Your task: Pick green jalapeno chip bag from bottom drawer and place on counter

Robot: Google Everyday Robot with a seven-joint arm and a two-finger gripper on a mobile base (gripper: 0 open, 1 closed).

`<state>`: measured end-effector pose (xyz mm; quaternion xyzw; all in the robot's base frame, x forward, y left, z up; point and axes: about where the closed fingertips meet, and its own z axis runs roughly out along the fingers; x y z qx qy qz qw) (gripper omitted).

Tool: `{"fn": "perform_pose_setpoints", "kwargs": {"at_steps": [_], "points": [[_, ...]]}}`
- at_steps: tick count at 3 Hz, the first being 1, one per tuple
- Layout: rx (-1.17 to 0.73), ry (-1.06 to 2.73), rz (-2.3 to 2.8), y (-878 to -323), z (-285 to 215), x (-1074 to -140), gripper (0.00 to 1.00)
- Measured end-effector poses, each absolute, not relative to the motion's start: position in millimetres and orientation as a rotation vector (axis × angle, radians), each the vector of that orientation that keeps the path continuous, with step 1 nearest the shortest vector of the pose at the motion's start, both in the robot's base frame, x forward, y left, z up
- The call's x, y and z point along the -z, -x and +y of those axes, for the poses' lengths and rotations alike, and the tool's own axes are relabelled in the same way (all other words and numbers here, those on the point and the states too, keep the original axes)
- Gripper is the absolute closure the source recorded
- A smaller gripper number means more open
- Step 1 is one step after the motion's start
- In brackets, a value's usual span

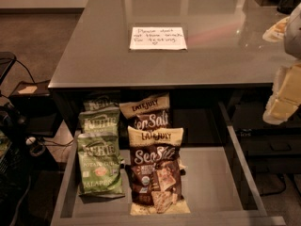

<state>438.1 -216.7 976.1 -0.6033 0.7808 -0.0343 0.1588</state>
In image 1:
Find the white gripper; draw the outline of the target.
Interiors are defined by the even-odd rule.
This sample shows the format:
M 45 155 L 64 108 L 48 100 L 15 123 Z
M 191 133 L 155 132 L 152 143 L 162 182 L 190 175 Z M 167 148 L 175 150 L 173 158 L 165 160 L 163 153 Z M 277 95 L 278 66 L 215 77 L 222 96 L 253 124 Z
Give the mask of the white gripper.
M 287 121 L 301 105 L 301 64 L 294 64 L 290 68 L 280 67 L 275 75 L 273 92 L 277 98 L 269 99 L 262 119 L 266 123 L 279 125 Z

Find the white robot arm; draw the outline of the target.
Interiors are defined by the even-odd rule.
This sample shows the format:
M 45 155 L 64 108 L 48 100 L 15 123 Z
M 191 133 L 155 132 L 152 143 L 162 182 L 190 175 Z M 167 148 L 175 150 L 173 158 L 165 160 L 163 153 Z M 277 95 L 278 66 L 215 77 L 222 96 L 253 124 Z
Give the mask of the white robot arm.
M 277 70 L 273 93 L 262 115 L 266 123 L 279 125 L 287 121 L 301 105 L 301 5 L 290 16 L 266 30 L 262 38 L 271 42 L 282 41 L 285 52 L 297 59 L 291 67 Z

